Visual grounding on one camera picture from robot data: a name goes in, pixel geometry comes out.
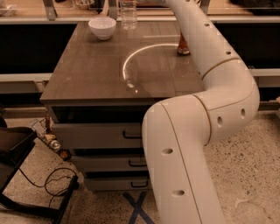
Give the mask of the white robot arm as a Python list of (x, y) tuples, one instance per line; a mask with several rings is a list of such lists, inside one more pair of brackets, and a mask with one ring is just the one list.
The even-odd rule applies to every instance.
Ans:
[(226, 224), (203, 148), (252, 121), (258, 87), (194, 0), (149, 1), (174, 12), (204, 87), (154, 104), (143, 119), (143, 148), (160, 222)]

